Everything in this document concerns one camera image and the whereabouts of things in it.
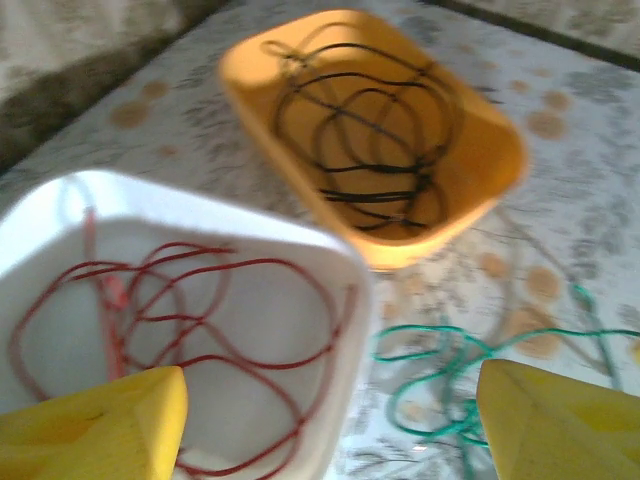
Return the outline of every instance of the string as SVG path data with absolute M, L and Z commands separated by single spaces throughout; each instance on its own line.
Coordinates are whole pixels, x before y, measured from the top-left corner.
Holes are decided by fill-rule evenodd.
M 315 416 L 326 398 L 335 371 L 334 357 L 337 342 L 351 319 L 357 297 L 356 287 L 347 286 L 343 306 L 339 309 L 334 298 L 321 282 L 306 269 L 293 262 L 280 258 L 231 261 L 229 257 L 237 253 L 234 249 L 208 247 L 187 242 L 171 242 L 161 245 L 150 252 L 140 264 L 98 260 L 95 255 L 95 228 L 95 214 L 92 210 L 88 210 L 84 229 L 86 261 L 74 265 L 58 275 L 14 326 L 10 335 L 8 356 L 16 378 L 37 400 L 43 401 L 51 398 L 51 395 L 39 385 L 24 362 L 22 352 L 24 334 L 36 314 L 53 295 L 65 286 L 86 281 L 94 287 L 98 298 L 98 321 L 104 337 L 104 353 L 109 379 L 167 365 L 167 362 L 184 370 L 207 362 L 224 363 L 267 387 L 284 404 L 291 415 L 293 426 L 288 432 L 273 441 L 260 453 L 238 465 L 219 470 L 202 468 L 186 461 L 184 456 L 188 453 L 188 449 L 181 449 L 176 461 L 176 469 L 184 472 L 192 480 L 200 480 L 205 476 L 225 477 L 250 468 L 283 448 L 287 448 L 283 460 L 267 473 L 256 477 L 255 480 L 267 480 L 286 468 L 298 451 L 303 429 Z M 192 269 L 176 276 L 169 276 L 159 271 L 159 267 L 180 260 L 200 257 L 212 257 L 218 261 L 218 264 Z M 309 285 L 322 301 L 328 318 L 328 340 L 316 352 L 311 352 L 305 358 L 286 363 L 262 362 L 242 353 L 224 335 L 220 327 L 212 323 L 215 312 L 227 300 L 232 271 L 259 265 L 271 265 L 292 272 Z M 211 302 L 203 313 L 189 314 L 185 292 L 180 286 L 180 282 L 211 272 L 219 274 Z M 128 275 L 130 278 L 125 282 L 122 279 L 123 275 Z M 147 280 L 155 281 L 159 284 L 159 288 L 149 300 L 142 302 L 141 287 Z M 167 298 L 172 300 L 173 311 L 164 315 L 151 315 L 153 307 Z M 174 337 L 150 362 L 143 362 L 136 358 L 131 348 L 131 339 L 137 328 L 143 324 L 164 322 L 175 323 Z M 224 349 L 225 354 L 205 354 L 186 358 L 184 343 L 191 335 L 198 332 L 208 335 L 217 342 Z M 324 360 L 324 364 L 320 384 L 317 387 L 316 395 L 306 408 L 299 406 L 282 386 L 263 373 L 263 371 L 299 369 L 321 360 Z
M 360 43 L 331 43 L 304 53 L 313 40 L 327 29 L 334 27 L 354 28 L 347 23 L 333 22 L 316 28 L 295 47 L 278 41 L 267 41 L 263 44 L 263 51 L 266 54 L 281 60 L 280 68 L 285 79 L 285 87 L 273 116 L 274 135 L 297 157 L 323 172 L 328 188 L 320 188 L 319 191 L 327 201 L 344 204 L 362 216 L 372 219 L 372 222 L 354 225 L 356 228 L 374 231 L 395 223 L 411 233 L 411 229 L 431 228 L 443 222 L 447 218 L 447 199 L 436 181 L 435 168 L 453 148 L 461 128 L 463 111 L 455 90 L 433 73 L 435 62 L 414 65 L 389 52 Z M 322 54 L 345 49 L 358 50 L 384 58 L 392 62 L 394 70 L 398 68 L 408 70 L 409 77 L 405 81 L 389 81 L 357 71 L 321 73 L 314 66 L 314 62 L 321 60 Z M 355 90 L 340 100 L 340 95 L 332 87 L 331 80 L 347 78 L 366 80 L 370 85 Z M 312 86 L 319 87 L 321 95 L 313 94 L 310 91 Z M 407 92 L 416 89 L 428 95 L 438 110 L 437 118 L 427 119 L 442 125 L 442 133 L 434 145 L 425 145 L 422 120 L 424 113 L 422 112 L 422 115 L 418 113 L 411 103 L 403 98 Z M 373 115 L 373 120 L 350 109 L 356 101 L 371 96 L 383 97 L 384 100 L 377 113 Z M 311 132 L 311 151 L 303 147 L 298 139 L 293 138 L 284 125 L 284 117 L 296 101 L 310 102 L 327 111 L 327 115 Z M 407 137 L 412 137 L 410 140 L 384 127 L 389 115 L 398 108 L 410 120 L 410 126 L 407 128 Z M 355 121 L 368 129 L 366 158 L 363 158 L 362 154 L 356 152 L 352 146 L 345 120 Z M 350 165 L 328 166 L 323 139 L 330 130 L 335 133 L 345 158 L 351 162 Z M 394 155 L 394 158 L 383 158 L 382 139 L 399 148 L 404 157 L 402 161 L 399 161 L 397 155 Z M 356 171 L 382 176 L 410 176 L 413 187 L 408 190 L 381 190 L 368 193 L 347 191 L 341 186 L 341 179 L 344 174 Z M 385 185 L 388 181 L 381 178 L 377 184 Z M 416 220 L 415 216 L 419 213 L 416 209 L 418 197 L 427 192 L 432 193 L 438 213 L 432 222 L 425 223 Z M 381 213 L 376 208 L 376 205 L 391 203 L 398 205 L 395 212 L 391 214 Z
M 511 220 L 503 208 L 498 208 L 498 215 L 502 217 L 509 225 L 523 234 L 524 238 L 529 240 L 534 246 L 541 245 L 540 242 L 528 234 L 520 225 Z M 437 370 L 411 379 L 398 387 L 390 396 L 386 405 L 385 416 L 390 424 L 401 432 L 418 436 L 420 442 L 424 445 L 433 443 L 442 437 L 455 436 L 460 454 L 463 468 L 463 475 L 466 480 L 473 480 L 475 472 L 470 460 L 469 448 L 476 446 L 488 448 L 488 443 L 484 438 L 482 423 L 480 421 L 478 407 L 475 398 L 465 399 L 461 404 L 454 399 L 454 384 L 457 380 L 464 377 L 470 370 L 479 367 L 486 359 L 498 357 L 505 350 L 513 347 L 520 342 L 526 342 L 542 335 L 558 335 L 560 337 L 590 338 L 594 339 L 600 351 L 600 354 L 610 378 L 611 386 L 615 390 L 622 390 L 623 385 L 619 376 L 619 372 L 615 367 L 613 358 L 610 353 L 607 338 L 612 336 L 628 336 L 640 338 L 640 332 L 625 329 L 606 329 L 602 325 L 602 321 L 597 315 L 596 302 L 591 293 L 576 281 L 576 277 L 568 272 L 564 266 L 553 257 L 544 247 L 539 248 L 544 256 L 554 264 L 560 265 L 560 270 L 565 272 L 570 279 L 569 294 L 576 306 L 583 312 L 592 330 L 575 331 L 562 328 L 541 328 L 531 330 L 522 334 L 515 335 L 510 339 L 498 344 L 490 346 L 483 340 L 471 335 L 467 330 L 461 327 L 450 325 L 449 318 L 446 315 L 440 317 L 440 325 L 398 325 L 389 327 L 378 333 L 378 341 L 397 332 L 423 332 L 435 334 L 438 338 L 438 345 L 433 349 L 427 349 L 422 352 L 401 354 L 395 356 L 384 356 L 377 352 L 373 354 L 373 358 L 377 362 L 394 363 L 407 362 L 415 360 L 424 360 L 440 356 L 447 358 L 447 361 Z M 412 428 L 404 424 L 398 415 L 399 405 L 405 395 L 416 386 L 428 387 L 433 385 L 436 380 L 443 382 L 442 393 L 440 395 L 440 404 L 442 405 L 442 413 L 445 421 L 442 426 L 433 430 L 421 430 Z M 461 407 L 462 415 L 456 415 L 456 407 Z

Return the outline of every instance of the red cord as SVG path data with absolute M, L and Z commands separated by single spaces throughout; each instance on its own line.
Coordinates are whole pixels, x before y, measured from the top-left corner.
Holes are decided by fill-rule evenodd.
M 172 242 L 162 245 L 149 253 L 140 265 L 131 265 L 122 262 L 106 262 L 95 259 L 95 216 L 92 210 L 88 210 L 85 224 L 85 256 L 87 261 L 75 265 L 59 275 L 49 287 L 36 299 L 27 310 L 24 317 L 16 324 L 11 332 L 8 353 L 9 362 L 24 387 L 31 392 L 36 399 L 46 400 L 49 395 L 38 385 L 35 378 L 27 370 L 22 358 L 22 338 L 26 327 L 33 320 L 36 313 L 44 303 L 60 288 L 70 283 L 90 281 L 96 288 L 99 303 L 99 322 L 105 341 L 105 356 L 107 360 L 107 373 L 110 380 L 120 378 L 129 371 L 137 371 L 153 368 L 163 364 L 168 355 L 173 354 L 172 363 L 183 369 L 202 362 L 223 362 L 231 365 L 243 373 L 253 377 L 267 386 L 289 409 L 294 427 L 274 441 L 269 447 L 254 457 L 234 466 L 222 470 L 208 470 L 194 465 L 189 465 L 182 459 L 184 451 L 181 450 L 176 461 L 176 468 L 181 469 L 193 480 L 200 480 L 201 476 L 224 477 L 237 473 L 255 463 L 265 459 L 274 452 L 290 445 L 287 454 L 270 472 L 257 477 L 255 480 L 267 480 L 289 465 L 295 456 L 301 440 L 302 430 L 309 420 L 321 407 L 333 376 L 335 367 L 334 352 L 336 343 L 347 326 L 355 306 L 356 288 L 347 287 L 342 313 L 338 313 L 331 294 L 309 272 L 293 262 L 279 258 L 256 258 L 240 262 L 229 262 L 227 257 L 235 253 L 229 248 L 213 248 L 186 242 Z M 182 252 L 160 256 L 167 250 L 181 249 Z M 157 271 L 157 267 L 170 262 L 211 256 L 220 262 L 218 265 L 193 269 L 175 277 L 170 277 Z M 306 358 L 288 363 L 265 363 L 252 359 L 242 354 L 215 325 L 210 323 L 211 317 L 223 304 L 229 289 L 231 271 L 239 268 L 250 268 L 256 265 L 274 265 L 286 268 L 297 274 L 309 284 L 322 299 L 329 318 L 329 341 L 317 352 Z M 200 315 L 187 313 L 187 305 L 184 292 L 179 282 L 184 279 L 203 273 L 219 272 L 219 280 L 213 299 L 205 311 Z M 125 284 L 118 274 L 133 274 Z M 140 305 L 140 285 L 146 277 L 151 277 L 162 282 L 161 287 L 150 300 Z M 147 313 L 164 296 L 171 295 L 174 304 L 174 313 L 162 316 L 149 316 Z M 129 343 L 136 328 L 142 323 L 176 322 L 175 336 L 149 363 L 143 363 L 136 359 L 129 351 Z M 228 355 L 201 355 L 195 358 L 185 359 L 183 343 L 193 332 L 203 329 L 213 340 L 220 344 Z M 260 370 L 291 370 L 302 368 L 319 361 L 326 356 L 322 379 L 318 392 L 306 411 L 300 407 L 291 396 L 276 382 L 269 379 Z

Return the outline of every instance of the white plastic container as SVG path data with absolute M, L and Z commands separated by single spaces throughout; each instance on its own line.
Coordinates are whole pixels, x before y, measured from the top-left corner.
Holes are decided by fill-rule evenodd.
M 337 368 L 327 398 L 304 429 L 293 461 L 274 477 L 322 478 L 363 361 L 369 358 L 372 287 L 362 258 L 342 240 L 315 228 L 117 173 L 85 171 L 52 180 L 25 196 L 0 221 L 0 413 L 34 403 L 4 352 L 12 327 L 35 298 L 63 270 L 84 261 L 83 222 L 88 206 L 96 213 L 97 257 L 101 259 L 140 262 L 153 248 L 170 241 L 224 243 L 237 249 L 243 259 L 273 256 L 299 264 L 329 290 L 338 306 L 343 304 L 347 285 L 357 287 L 354 315 L 338 343 Z M 181 268 L 197 268 L 198 262 Z M 267 362 L 284 362 L 304 357 L 324 343 L 326 315 L 315 292 L 297 277 L 268 266 L 232 275 L 226 305 L 216 313 L 215 323 L 242 352 Z M 199 305 L 210 298 L 211 286 L 209 282 L 189 286 L 193 311 L 203 308 Z M 145 327 L 136 340 L 136 352 L 157 351 L 166 343 L 166 335 L 162 328 Z M 69 286 L 34 318 L 25 334 L 23 358 L 45 390 L 63 395 L 106 381 L 102 341 L 92 289 Z M 201 354 L 211 344 L 210 339 L 206 343 L 196 339 L 186 348 Z M 190 413 L 183 445 L 196 452 L 198 464 L 218 469 L 241 463 L 290 428 L 290 415 L 275 395 L 237 370 L 212 365 L 185 373 Z M 318 366 L 309 366 L 269 376 L 305 405 L 321 373 Z M 224 478 L 257 478 L 278 463 L 286 450 L 254 469 Z

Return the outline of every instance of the tablecloth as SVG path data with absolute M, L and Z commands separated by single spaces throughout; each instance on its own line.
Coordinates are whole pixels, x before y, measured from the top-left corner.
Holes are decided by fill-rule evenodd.
M 532 325 L 585 328 L 567 293 L 570 272 L 593 294 L 607 327 L 640 330 L 640 75 L 410 0 L 231 2 L 0 177 L 0 211 L 53 176 L 109 168 L 311 221 L 242 132 L 213 73 L 235 42 L 338 6 L 368 9 L 404 30 L 506 112 L 531 156 L 528 177 L 501 204 L 511 220 L 492 212 L 415 266 L 376 277 L 379 326 L 435 323 L 446 314 L 478 336 Z M 554 338 L 506 356 L 608 384 L 592 342 Z M 384 348 L 426 341 L 407 335 Z M 638 345 L 610 343 L 625 390 L 640 394 Z M 373 364 L 354 397 L 331 478 L 461 478 L 455 445 L 443 439 L 415 448 L 419 438 L 385 419 L 389 395 L 429 368 L 428 361 Z M 473 391 L 470 378 L 455 393 Z M 403 401 L 400 415 L 432 428 L 440 408 L 424 389 Z M 495 478 L 488 455 L 478 454 L 475 464 L 478 478 Z

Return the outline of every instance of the plastic container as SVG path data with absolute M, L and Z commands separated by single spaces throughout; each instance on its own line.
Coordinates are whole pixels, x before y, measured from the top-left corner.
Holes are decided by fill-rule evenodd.
M 305 427 L 293 461 L 274 477 L 322 478 L 362 372 L 359 367 L 366 368 L 362 364 L 369 358 L 371 276 L 362 258 L 342 240 L 315 228 L 111 172 L 86 171 L 52 180 L 25 196 L 0 222 L 0 414 L 34 403 L 8 364 L 8 337 L 53 278 L 84 260 L 82 226 L 89 205 L 96 212 L 97 258 L 140 262 L 169 241 L 224 243 L 247 258 L 276 256 L 296 262 L 336 299 L 343 298 L 347 284 L 357 287 L 354 315 L 337 346 L 328 396 Z M 199 262 L 183 267 L 197 268 Z M 234 270 L 226 305 L 214 321 L 243 353 L 267 362 L 292 361 L 326 340 L 326 314 L 316 308 L 316 293 L 298 277 L 269 268 Z M 194 282 L 188 291 L 193 311 L 206 305 L 210 295 L 211 283 Z M 135 345 L 140 352 L 156 352 L 167 343 L 166 334 L 162 328 L 147 328 Z M 211 343 L 194 339 L 185 347 L 186 355 L 215 353 Z M 23 345 L 28 369 L 53 395 L 106 381 L 96 299 L 89 285 L 65 287 L 54 295 L 34 318 Z M 321 372 L 316 365 L 276 372 L 273 378 L 305 405 Z M 195 452 L 201 465 L 227 468 L 241 463 L 291 426 L 288 411 L 270 390 L 231 367 L 196 366 L 185 370 L 185 376 L 190 411 L 183 445 Z M 254 479 L 280 459 L 274 454 L 255 468 L 223 478 Z
M 309 34 L 317 32 L 316 29 L 322 31 L 307 41 Z M 290 88 L 283 72 L 286 73 L 286 68 L 291 66 L 284 65 L 283 59 L 274 55 L 273 50 L 283 50 L 284 45 L 294 49 L 289 51 L 304 55 L 341 42 L 370 46 L 414 66 L 431 65 L 430 74 L 448 85 L 458 98 L 463 114 L 459 137 L 437 165 L 435 176 L 447 198 L 448 215 L 430 229 L 407 232 L 405 228 L 394 224 L 369 232 L 354 228 L 358 224 L 358 214 L 343 204 L 326 201 L 318 191 L 327 188 L 326 177 L 308 158 L 294 153 L 283 143 L 281 136 L 274 134 L 277 105 L 283 92 Z M 325 11 L 260 33 L 231 48 L 220 61 L 222 84 L 246 130 L 318 221 L 348 239 L 374 269 L 406 266 L 442 246 L 495 205 L 498 197 L 522 176 L 526 166 L 523 143 L 510 121 L 461 80 L 433 62 L 421 48 L 380 18 L 353 10 Z M 388 82 L 399 82 L 412 78 L 413 74 L 380 55 L 354 48 L 326 50 L 314 57 L 310 64 L 314 75 L 350 71 Z M 333 78 L 330 81 L 337 98 L 327 102 L 334 105 L 367 87 L 367 81 L 362 78 Z M 389 94 L 396 88 L 378 83 L 369 86 Z M 427 142 L 435 141 L 434 131 L 443 129 L 446 119 L 436 111 L 433 101 L 425 100 L 413 90 L 403 95 L 405 93 L 406 102 L 413 105 L 420 116 L 418 123 L 422 126 L 419 133 Z M 316 88 L 316 94 L 323 95 L 322 87 Z M 363 99 L 351 103 L 349 108 L 374 121 L 381 103 L 367 98 L 367 101 Z M 283 123 L 288 136 L 295 139 L 304 150 L 312 151 L 314 129 L 335 111 L 320 108 L 299 96 L 287 108 L 290 114 Z M 399 137 L 408 138 L 407 135 L 413 135 L 414 125 L 409 116 L 401 114 L 400 110 L 387 116 L 384 127 Z M 366 157 L 370 132 L 363 129 L 362 125 L 349 121 L 344 123 L 344 130 L 353 151 Z M 321 148 L 326 152 L 326 161 L 333 168 L 352 165 L 340 141 L 338 135 L 329 133 L 322 139 Z M 391 157 L 394 153 L 389 149 L 385 155 Z M 404 175 L 380 176 L 371 172 L 353 174 L 341 181 L 345 190 L 355 193 L 370 193 L 380 189 L 398 191 L 408 187 Z M 418 197 L 415 211 L 419 215 L 431 218 L 434 208 L 431 195 Z

